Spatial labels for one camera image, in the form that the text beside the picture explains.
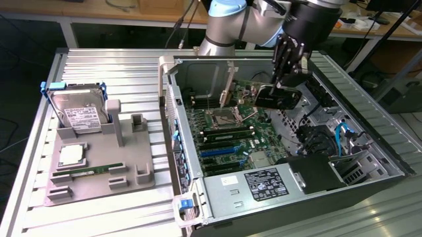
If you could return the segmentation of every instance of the pcie slot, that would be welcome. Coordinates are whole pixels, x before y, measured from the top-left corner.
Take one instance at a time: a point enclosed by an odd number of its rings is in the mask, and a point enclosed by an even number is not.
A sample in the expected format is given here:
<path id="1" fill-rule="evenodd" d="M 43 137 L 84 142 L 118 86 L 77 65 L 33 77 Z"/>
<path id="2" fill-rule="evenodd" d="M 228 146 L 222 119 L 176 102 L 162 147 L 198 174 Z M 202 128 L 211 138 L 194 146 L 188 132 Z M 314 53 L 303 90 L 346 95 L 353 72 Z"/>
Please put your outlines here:
<path id="1" fill-rule="evenodd" d="M 219 155 L 235 154 L 239 151 L 239 147 L 227 148 L 223 150 L 200 152 L 202 157 L 214 157 Z"/>
<path id="2" fill-rule="evenodd" d="M 234 168 L 234 167 L 240 167 L 239 162 L 232 162 L 232 163 L 228 163 L 228 164 L 216 164 L 216 165 L 212 165 L 212 166 L 207 166 L 207 167 L 204 167 L 204 171 L 210 172 L 210 171 L 230 169 L 230 168 Z"/>
<path id="3" fill-rule="evenodd" d="M 199 150 L 218 149 L 218 148 L 234 147 L 234 146 L 235 146 L 234 142 L 218 142 L 218 143 L 200 145 Z"/>
<path id="4" fill-rule="evenodd" d="M 228 173 L 234 173 L 234 172 L 239 172 L 239 171 L 242 171 L 240 167 L 232 167 L 230 169 L 214 171 L 212 175 L 228 174 Z"/>

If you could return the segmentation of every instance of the green circuit board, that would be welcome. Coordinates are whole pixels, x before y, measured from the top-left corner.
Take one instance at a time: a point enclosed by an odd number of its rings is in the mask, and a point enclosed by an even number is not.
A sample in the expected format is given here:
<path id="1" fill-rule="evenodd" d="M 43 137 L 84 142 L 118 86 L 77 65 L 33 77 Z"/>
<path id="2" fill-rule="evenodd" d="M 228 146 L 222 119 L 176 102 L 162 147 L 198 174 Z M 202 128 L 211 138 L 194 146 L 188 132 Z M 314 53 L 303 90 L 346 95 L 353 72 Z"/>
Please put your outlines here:
<path id="1" fill-rule="evenodd" d="M 252 107 L 251 103 L 238 104 L 239 99 L 251 100 L 251 94 L 244 96 L 243 91 L 247 85 L 251 86 L 248 89 L 252 88 L 250 92 L 254 88 L 259 88 L 256 83 L 259 82 L 236 81 L 235 91 L 231 92 L 231 105 L 235 106 L 220 108 L 214 103 L 214 108 L 196 109 L 192 106 L 195 103 L 184 103 L 196 153 L 206 176 L 266 167 L 287 156 L 270 122 L 268 113 L 272 112 Z M 207 147 L 223 143 L 230 143 L 231 146 Z M 203 156 L 204 153 L 230 148 L 235 148 L 236 152 Z"/>

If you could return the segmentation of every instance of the motherboard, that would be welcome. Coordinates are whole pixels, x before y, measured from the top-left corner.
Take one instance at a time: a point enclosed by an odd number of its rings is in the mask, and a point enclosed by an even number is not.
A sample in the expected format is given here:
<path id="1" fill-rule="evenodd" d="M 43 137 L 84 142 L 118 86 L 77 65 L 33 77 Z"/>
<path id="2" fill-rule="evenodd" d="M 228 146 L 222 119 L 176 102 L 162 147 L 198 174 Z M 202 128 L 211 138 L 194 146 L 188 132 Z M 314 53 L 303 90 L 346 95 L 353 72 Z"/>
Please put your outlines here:
<path id="1" fill-rule="evenodd" d="M 195 98 L 195 92 L 184 103 L 206 176 L 266 167 L 287 156 L 268 116 L 275 111 L 254 107 L 260 85 L 235 80 L 223 108 L 216 98 Z"/>

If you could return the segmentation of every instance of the floor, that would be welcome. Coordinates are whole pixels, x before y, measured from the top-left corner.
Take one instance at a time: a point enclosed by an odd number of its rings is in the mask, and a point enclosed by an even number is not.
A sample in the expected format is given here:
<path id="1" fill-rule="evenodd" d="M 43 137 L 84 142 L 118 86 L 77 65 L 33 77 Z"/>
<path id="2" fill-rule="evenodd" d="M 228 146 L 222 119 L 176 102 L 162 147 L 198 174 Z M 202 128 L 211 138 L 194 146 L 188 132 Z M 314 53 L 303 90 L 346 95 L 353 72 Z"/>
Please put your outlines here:
<path id="1" fill-rule="evenodd" d="M 16 20 L 11 23 L 0 20 L 0 216 L 13 185 L 25 141 L 5 151 L 1 149 L 29 136 L 41 96 L 39 85 L 47 80 L 55 49 L 65 47 L 59 24 Z M 79 45 L 84 48 L 163 48 L 171 29 L 75 24 L 75 32 Z M 183 33 L 182 31 L 175 34 L 170 48 L 179 45 Z M 204 30 L 191 30 L 184 47 L 198 46 L 203 38 Z M 339 65 L 353 57 L 353 53 L 342 49 L 343 41 L 342 38 L 329 38 L 319 48 L 329 53 Z M 243 47 L 243 42 L 236 44 L 236 48 Z M 373 66 L 366 65 L 357 77 L 371 69 Z M 418 129 L 413 131 L 406 123 L 415 127 L 422 121 L 422 114 L 405 114 L 395 118 L 418 138 L 418 135 L 422 135 L 422 128 L 417 126 Z"/>

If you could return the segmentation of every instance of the white label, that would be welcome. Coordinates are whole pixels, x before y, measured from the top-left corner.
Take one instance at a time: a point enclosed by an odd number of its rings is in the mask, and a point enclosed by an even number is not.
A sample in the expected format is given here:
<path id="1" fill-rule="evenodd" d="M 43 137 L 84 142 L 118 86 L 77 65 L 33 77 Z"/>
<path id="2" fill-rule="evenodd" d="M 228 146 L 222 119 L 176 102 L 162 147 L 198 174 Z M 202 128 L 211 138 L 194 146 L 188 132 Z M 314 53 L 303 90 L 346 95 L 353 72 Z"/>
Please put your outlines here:
<path id="1" fill-rule="evenodd" d="M 75 130 L 100 128 L 100 119 L 95 107 L 64 109 L 67 119 Z"/>
<path id="2" fill-rule="evenodd" d="M 87 172 L 80 172 L 76 174 L 71 174 L 72 177 L 80 177 L 80 176 L 85 176 L 85 175 L 92 175 L 93 171 L 87 171 Z"/>
<path id="3" fill-rule="evenodd" d="M 222 183 L 223 183 L 223 186 L 226 186 L 226 185 L 236 184 L 239 182 L 238 182 L 236 176 L 228 176 L 228 177 L 222 178 Z"/>

